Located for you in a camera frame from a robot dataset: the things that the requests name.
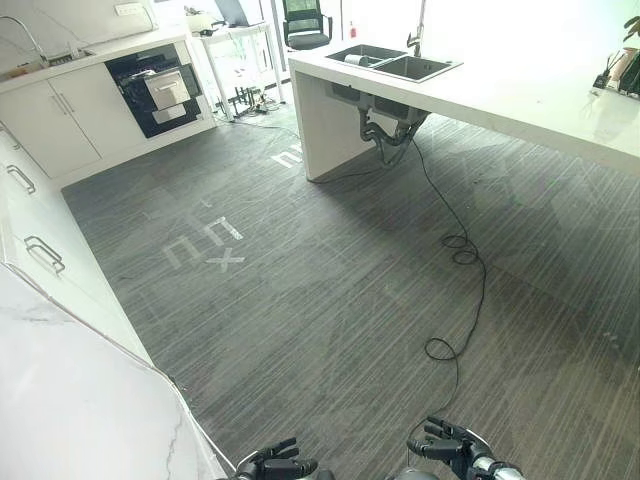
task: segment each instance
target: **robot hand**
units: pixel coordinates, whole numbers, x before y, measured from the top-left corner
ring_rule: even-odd
[[[313,459],[296,460],[300,450],[293,447],[296,439],[265,447],[240,462],[235,478],[237,480],[296,480],[306,477],[318,468]]]
[[[524,479],[514,465],[493,460],[491,447],[471,430],[437,417],[428,417],[427,420],[425,440],[407,440],[407,446],[413,453],[441,460],[460,480]],[[509,476],[498,476],[499,470]]]

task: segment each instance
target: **marble countertop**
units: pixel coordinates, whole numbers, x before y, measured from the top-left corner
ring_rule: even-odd
[[[291,70],[640,176],[640,101],[590,93],[597,67],[476,60],[414,83],[325,58],[353,45],[293,53]]]
[[[190,33],[187,32],[186,27],[180,26],[161,28],[159,30],[152,30],[146,33],[138,33],[121,39],[111,40],[109,42],[88,45],[83,47],[83,49],[93,53],[93,55],[0,82],[0,94],[57,75],[72,72],[73,70],[129,55],[141,49],[178,42],[186,39],[187,36],[190,36]]]
[[[0,264],[0,478],[226,477],[177,389]]]

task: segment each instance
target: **striped carpet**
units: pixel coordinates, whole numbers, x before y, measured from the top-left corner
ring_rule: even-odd
[[[247,121],[296,129],[291,104]],[[416,141],[488,268],[443,415],[530,480],[636,480],[640,180],[435,115]],[[221,125],[64,193],[154,362],[233,460],[297,435],[338,479],[382,480],[451,394],[454,365],[422,347],[462,346],[481,271],[441,246],[456,224],[415,149],[315,185],[296,142]]]

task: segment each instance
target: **floor logo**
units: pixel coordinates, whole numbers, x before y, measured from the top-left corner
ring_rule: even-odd
[[[302,153],[302,146],[299,143],[294,143],[293,145],[291,145],[291,149]],[[291,168],[296,163],[302,163],[302,159],[299,156],[287,151],[279,153],[278,155],[272,155],[271,159],[275,160],[280,165],[286,168]]]
[[[229,223],[226,217],[220,217],[210,224],[202,227],[202,232],[204,233],[204,235],[209,238],[216,245],[216,247],[225,246],[224,240],[220,236],[223,233],[221,230],[225,230],[235,241],[239,241],[244,238],[242,234]],[[189,240],[186,235],[180,235],[174,242],[170,243],[169,245],[165,245],[162,248],[162,252],[167,257],[167,260],[174,268],[174,270],[178,270],[180,267],[182,267],[182,263],[176,255],[176,251],[178,249],[182,249],[183,251],[185,251],[192,262],[200,261],[203,256],[203,254],[198,251],[196,246],[191,243],[191,240]],[[220,265],[220,270],[222,270],[223,273],[226,273],[229,269],[229,264],[242,263],[245,259],[245,257],[231,256],[232,252],[233,248],[225,247],[222,257],[209,258],[205,260],[205,263]]]

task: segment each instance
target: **white marble surface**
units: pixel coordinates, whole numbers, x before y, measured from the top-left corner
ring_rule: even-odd
[[[0,14],[20,19],[47,56],[150,30],[144,11],[118,16],[114,5],[122,0],[0,0]],[[153,1],[140,0],[153,19]],[[31,61],[35,54],[22,29],[0,22],[0,71]]]
[[[71,72],[73,70],[78,70],[97,63],[106,62],[107,60],[129,55],[145,48],[153,48],[160,45],[175,43],[180,40],[186,40],[188,36],[190,36],[190,34],[187,32],[186,27],[178,26],[162,28],[152,32],[131,35],[119,40],[89,45],[84,48],[92,52],[94,55],[0,82],[0,94],[25,85],[46,80],[47,78],[55,77],[56,75],[62,75],[63,73]]]
[[[177,391],[0,264],[0,478],[224,477]]]
[[[640,176],[640,101],[591,94],[598,73],[591,65],[511,69],[476,60],[414,83],[325,58],[350,45],[291,54],[292,75],[349,85]]]

